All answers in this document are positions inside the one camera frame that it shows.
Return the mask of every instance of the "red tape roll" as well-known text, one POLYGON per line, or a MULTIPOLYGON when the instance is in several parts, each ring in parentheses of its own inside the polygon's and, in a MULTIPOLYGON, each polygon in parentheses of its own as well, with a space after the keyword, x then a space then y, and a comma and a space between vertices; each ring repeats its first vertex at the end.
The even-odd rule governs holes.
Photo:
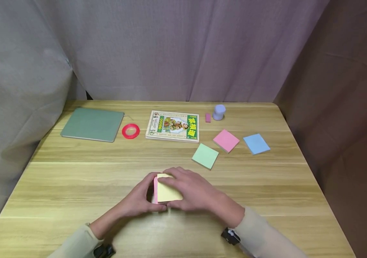
POLYGON ((139 135, 139 133, 140 133, 140 128, 138 127, 138 125, 136 125, 134 123, 127 124, 122 129, 122 135, 126 139, 134 139, 139 135), (126 132, 129 129, 135 129, 135 133, 133 133, 131 135, 128 135, 126 132))

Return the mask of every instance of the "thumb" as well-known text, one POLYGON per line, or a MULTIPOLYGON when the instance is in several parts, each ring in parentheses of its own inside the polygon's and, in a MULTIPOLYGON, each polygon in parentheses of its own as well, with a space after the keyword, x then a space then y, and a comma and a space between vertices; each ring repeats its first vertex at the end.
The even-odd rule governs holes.
POLYGON ((167 207, 164 204, 149 204, 148 211, 166 211, 167 207))
POLYGON ((182 211, 189 210, 188 202, 186 202, 185 200, 170 201, 170 202, 168 202, 167 206, 175 208, 175 209, 179 209, 179 210, 182 210, 182 211))

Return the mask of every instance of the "wood grain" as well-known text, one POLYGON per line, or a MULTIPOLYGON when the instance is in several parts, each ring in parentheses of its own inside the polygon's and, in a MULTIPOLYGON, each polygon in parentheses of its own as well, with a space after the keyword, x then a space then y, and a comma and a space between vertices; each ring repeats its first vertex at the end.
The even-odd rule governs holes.
MULTIPOLYGON (((0 215, 0 256, 46 257, 82 223, 119 202, 147 173, 182 166, 200 173, 241 204, 253 207, 309 257, 354 257, 341 228, 278 107, 226 103, 224 120, 205 123, 216 103, 69 101, 42 139, 0 215), (140 135, 113 143, 63 138, 75 108, 124 111, 121 128, 140 135), (217 150, 212 170, 191 161, 194 143, 145 139, 151 110, 200 114, 200 142, 217 150), (229 154, 212 139, 227 129, 240 143, 229 154), (242 138, 260 133, 271 147, 253 156, 242 138)), ((122 221, 112 234, 116 257, 245 257, 220 237, 208 214, 169 211, 122 221)))

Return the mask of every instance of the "blue sticky note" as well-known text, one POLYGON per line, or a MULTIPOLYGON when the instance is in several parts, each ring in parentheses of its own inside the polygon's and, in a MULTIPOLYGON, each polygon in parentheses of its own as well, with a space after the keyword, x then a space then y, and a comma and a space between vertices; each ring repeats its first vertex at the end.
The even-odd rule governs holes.
POLYGON ((266 152, 271 149, 259 133, 244 137, 243 140, 246 142, 246 145, 253 155, 266 152))

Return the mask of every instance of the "beige sleeve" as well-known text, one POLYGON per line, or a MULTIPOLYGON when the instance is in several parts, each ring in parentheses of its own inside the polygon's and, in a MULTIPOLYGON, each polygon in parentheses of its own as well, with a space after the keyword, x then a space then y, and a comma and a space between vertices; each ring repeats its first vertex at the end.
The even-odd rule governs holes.
POLYGON ((249 256, 307 258, 305 253, 249 207, 245 207, 245 216, 234 231, 241 239, 241 249, 249 256))
POLYGON ((54 251, 49 258, 94 258, 93 250, 103 240, 95 237, 88 226, 82 225, 74 234, 69 236, 63 244, 54 251))

